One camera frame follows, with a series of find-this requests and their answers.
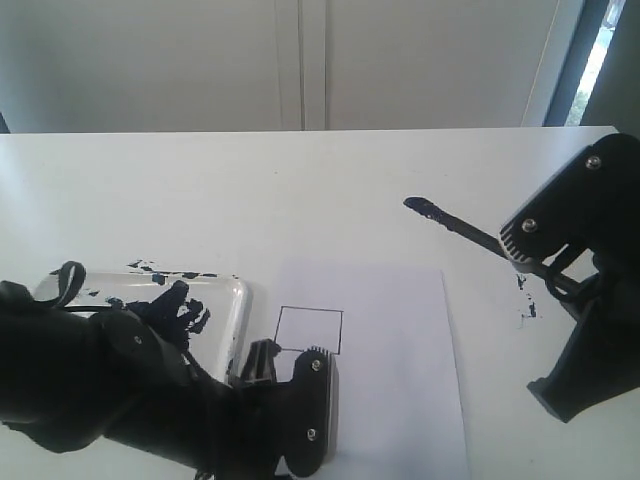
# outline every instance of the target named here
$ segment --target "screw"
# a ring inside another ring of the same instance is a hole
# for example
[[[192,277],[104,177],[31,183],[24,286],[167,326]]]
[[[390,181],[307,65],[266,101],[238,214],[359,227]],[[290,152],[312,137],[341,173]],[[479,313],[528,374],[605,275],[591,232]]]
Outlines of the screw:
[[[527,218],[522,222],[522,230],[525,233],[533,233],[538,229],[538,224],[533,218]]]
[[[600,157],[596,156],[589,157],[587,158],[585,165],[589,170],[597,170],[602,166],[602,160],[600,160]]]

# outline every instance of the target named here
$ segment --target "black line drawing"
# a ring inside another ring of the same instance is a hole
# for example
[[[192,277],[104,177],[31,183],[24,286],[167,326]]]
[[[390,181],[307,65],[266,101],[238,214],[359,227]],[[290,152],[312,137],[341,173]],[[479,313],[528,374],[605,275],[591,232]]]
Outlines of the black line drawing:
[[[301,348],[296,348],[291,345],[286,345],[284,344],[285,342],[283,342],[282,344],[278,342],[278,334],[281,333],[280,325],[282,323],[283,314],[285,313],[286,310],[306,310],[306,311],[312,311],[312,312],[330,312],[330,313],[339,314],[340,320],[339,320],[339,326],[337,329],[338,330],[337,331],[337,349],[336,351],[332,351],[332,353],[334,355],[340,355],[340,352],[342,351],[342,325],[344,321],[344,310],[336,310],[332,308],[312,308],[312,307],[298,307],[293,305],[282,305],[280,307],[280,314],[278,315],[278,324],[276,325],[276,331],[273,336],[273,341],[278,343],[278,345],[280,345],[280,348],[283,351],[289,351],[289,352],[304,352],[306,350]]]

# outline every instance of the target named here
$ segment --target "white wall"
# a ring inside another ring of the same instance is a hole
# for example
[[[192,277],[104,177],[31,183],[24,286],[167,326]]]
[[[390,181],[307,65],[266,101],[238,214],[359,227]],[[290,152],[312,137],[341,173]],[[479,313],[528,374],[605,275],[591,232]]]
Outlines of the white wall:
[[[7,0],[0,111],[28,131],[275,130],[264,0]]]
[[[329,127],[540,125],[581,4],[330,0]],[[541,64],[543,91],[534,89],[536,112],[523,122],[548,35],[553,58]]]

